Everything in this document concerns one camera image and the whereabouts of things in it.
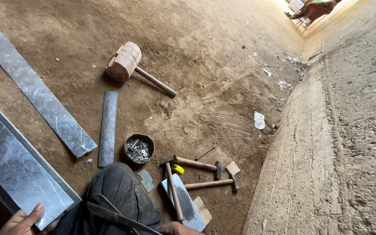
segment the mallet handle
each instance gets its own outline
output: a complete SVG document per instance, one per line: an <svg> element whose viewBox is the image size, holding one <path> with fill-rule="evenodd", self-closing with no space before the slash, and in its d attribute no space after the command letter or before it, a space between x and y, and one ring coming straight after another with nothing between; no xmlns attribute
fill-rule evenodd
<svg viewBox="0 0 376 235"><path fill-rule="evenodd" d="M232 183L233 183L232 179L225 179L225 180L210 181L210 182L204 182L204 183L185 184L184 186L187 190L191 190L191 189L217 186L217 185L224 185L224 184L232 184Z"/></svg>
<svg viewBox="0 0 376 235"><path fill-rule="evenodd" d="M206 163L201 163L201 162L198 162L198 161L192 161L192 160L185 159L185 158L178 157L178 162L185 164L185 165L191 165L191 166L195 166L195 167L198 167L198 168L204 168L204 169L207 169L207 170L210 170L210 171L216 171L217 170L216 166L206 164Z"/></svg>
<svg viewBox="0 0 376 235"><path fill-rule="evenodd" d="M136 72L138 72L138 74L142 75L144 78L149 80L149 82L153 83L158 88L161 88L162 90L164 90L164 92L168 93L172 98L174 98L176 96L176 92L174 90L172 90L171 88L169 88L165 84L161 83L159 80L154 78L152 75L148 74L143 69L136 66L136 68L134 70Z"/></svg>
<svg viewBox="0 0 376 235"><path fill-rule="evenodd" d="M172 172L170 171L169 162L166 163L166 171L168 172L168 182L170 184L170 190L172 192L173 204L175 206L175 211L176 211L176 219L179 222L182 222L182 220L184 220L184 216L182 214L181 205L179 204L178 194L176 194L175 183L173 182L173 177L172 177Z"/></svg>

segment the chair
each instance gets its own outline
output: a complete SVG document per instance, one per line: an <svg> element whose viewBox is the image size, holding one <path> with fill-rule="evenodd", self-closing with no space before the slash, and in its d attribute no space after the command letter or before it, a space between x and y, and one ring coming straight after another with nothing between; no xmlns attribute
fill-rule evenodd
<svg viewBox="0 0 376 235"><path fill-rule="evenodd" d="M316 19L320 18L323 15L330 14L329 10L327 10L326 8L319 7L319 6L309 6L307 10L308 10L308 13L304 17L303 21L308 19L310 20L310 22L304 27L304 31L302 32L302 34L307 30L310 24L313 23Z"/></svg>

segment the wooden mallet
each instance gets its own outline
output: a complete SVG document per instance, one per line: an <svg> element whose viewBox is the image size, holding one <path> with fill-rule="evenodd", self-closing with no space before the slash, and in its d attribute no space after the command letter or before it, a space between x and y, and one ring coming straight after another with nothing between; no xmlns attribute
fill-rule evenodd
<svg viewBox="0 0 376 235"><path fill-rule="evenodd" d="M175 97L176 92L174 90L161 83L152 75L148 74L143 69L137 66L141 58L142 51L140 50L140 48L132 42L126 42L126 44L122 45L120 49L118 49L115 56L105 68L105 71L112 79L119 82L127 81L132 75L133 71L136 71L151 83L156 85L158 88L164 90L164 92L169 94L170 97Z"/></svg>

